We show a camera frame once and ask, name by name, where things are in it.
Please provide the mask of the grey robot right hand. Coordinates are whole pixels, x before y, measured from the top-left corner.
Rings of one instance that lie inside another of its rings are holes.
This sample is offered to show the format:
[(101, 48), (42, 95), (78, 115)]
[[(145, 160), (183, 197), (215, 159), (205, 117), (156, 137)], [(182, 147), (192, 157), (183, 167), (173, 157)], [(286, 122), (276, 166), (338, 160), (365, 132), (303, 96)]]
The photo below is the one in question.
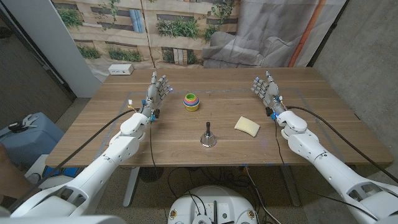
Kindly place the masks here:
[(281, 95), (279, 94), (279, 88), (275, 83), (270, 71), (266, 71), (266, 79), (263, 80), (256, 77), (253, 80), (253, 86), (251, 90), (262, 100), (266, 107), (267, 115), (278, 116), (283, 113), (286, 109), (282, 105)]

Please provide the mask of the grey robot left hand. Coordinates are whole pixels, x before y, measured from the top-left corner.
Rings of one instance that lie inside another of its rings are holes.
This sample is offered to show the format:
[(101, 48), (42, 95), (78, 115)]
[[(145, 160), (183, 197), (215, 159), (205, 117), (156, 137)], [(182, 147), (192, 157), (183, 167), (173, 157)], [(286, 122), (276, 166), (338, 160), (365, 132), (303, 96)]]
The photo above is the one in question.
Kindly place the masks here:
[(141, 114), (149, 118), (155, 110), (160, 108), (162, 101), (173, 91), (168, 82), (165, 75), (158, 78), (157, 72), (153, 72)]

